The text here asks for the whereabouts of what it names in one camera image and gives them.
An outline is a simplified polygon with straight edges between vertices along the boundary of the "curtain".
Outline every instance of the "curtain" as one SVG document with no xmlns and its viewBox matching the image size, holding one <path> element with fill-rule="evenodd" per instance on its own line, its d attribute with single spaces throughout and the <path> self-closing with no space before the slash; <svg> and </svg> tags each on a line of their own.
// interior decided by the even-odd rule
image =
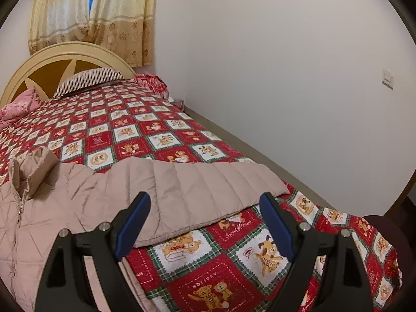
<svg viewBox="0 0 416 312">
<path fill-rule="evenodd" d="M 101 45 L 132 67 L 153 64 L 155 0 L 32 0 L 29 50 L 55 43 Z"/>
</svg>

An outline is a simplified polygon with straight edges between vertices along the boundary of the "blue gripper pad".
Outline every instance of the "blue gripper pad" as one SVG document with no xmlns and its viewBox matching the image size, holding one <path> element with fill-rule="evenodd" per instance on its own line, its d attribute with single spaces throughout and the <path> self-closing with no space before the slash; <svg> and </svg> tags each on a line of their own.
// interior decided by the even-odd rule
<svg viewBox="0 0 416 312">
<path fill-rule="evenodd" d="M 127 218 L 126 223 L 120 229 L 120 232 L 117 235 L 117 246 L 114 251 L 114 257 L 119 262 L 132 250 L 136 238 L 149 215 L 150 205 L 150 196 L 147 193 L 144 193 L 131 215 Z"/>
<path fill-rule="evenodd" d="M 274 199 L 269 199 L 266 194 L 261 195 L 260 212 L 279 253 L 291 262 L 295 259 L 295 252 L 292 248 L 292 236 L 271 200 Z"/>
</svg>

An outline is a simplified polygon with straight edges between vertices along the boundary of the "jacket collar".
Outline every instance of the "jacket collar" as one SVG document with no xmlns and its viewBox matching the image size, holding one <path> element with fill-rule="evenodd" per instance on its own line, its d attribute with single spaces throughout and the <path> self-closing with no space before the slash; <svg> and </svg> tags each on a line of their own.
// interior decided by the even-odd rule
<svg viewBox="0 0 416 312">
<path fill-rule="evenodd" d="M 12 158 L 9 163 L 10 182 L 19 192 L 20 197 L 25 190 L 27 196 L 31 197 L 58 162 L 56 155 L 43 146 L 28 154 L 21 162 Z"/>
</svg>

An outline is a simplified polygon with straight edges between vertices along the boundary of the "metal screw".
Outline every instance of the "metal screw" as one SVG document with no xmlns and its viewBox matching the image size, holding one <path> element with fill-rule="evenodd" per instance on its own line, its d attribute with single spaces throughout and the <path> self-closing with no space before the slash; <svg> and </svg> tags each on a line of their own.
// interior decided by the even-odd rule
<svg viewBox="0 0 416 312">
<path fill-rule="evenodd" d="M 299 228 L 300 228 L 302 231 L 309 231 L 309 230 L 311 229 L 311 226 L 310 226 L 310 224 L 309 224 L 309 223 L 307 223 L 307 222 L 302 222 L 302 223 L 300 223 L 300 224 L 299 224 Z"/>
<path fill-rule="evenodd" d="M 107 231 L 110 227 L 111 227 L 111 224 L 109 222 L 104 222 L 104 223 L 101 223 L 98 228 L 101 231 Z"/>
<path fill-rule="evenodd" d="M 347 229 L 342 229 L 342 230 L 341 230 L 341 235 L 342 235 L 344 238 L 348 238 L 349 236 L 351 236 L 351 233 L 350 233 L 350 231 L 349 231 L 349 230 L 347 230 Z"/>
<path fill-rule="evenodd" d="M 59 231 L 59 237 L 61 238 L 65 238 L 69 233 L 68 229 L 62 229 L 61 231 Z"/>
</svg>

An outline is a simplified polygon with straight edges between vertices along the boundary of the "headboard panel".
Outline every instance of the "headboard panel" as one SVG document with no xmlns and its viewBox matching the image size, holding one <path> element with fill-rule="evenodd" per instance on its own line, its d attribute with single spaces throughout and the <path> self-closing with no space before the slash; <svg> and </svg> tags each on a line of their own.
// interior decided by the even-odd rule
<svg viewBox="0 0 416 312">
<path fill-rule="evenodd" d="M 41 101 L 45 101 L 67 78 L 99 67 L 114 68 L 127 79 L 135 75 L 122 58 L 96 44 L 64 42 L 51 45 L 32 55 L 14 73 L 1 96 L 0 106 L 12 102 L 27 88 L 35 88 Z"/>
</svg>

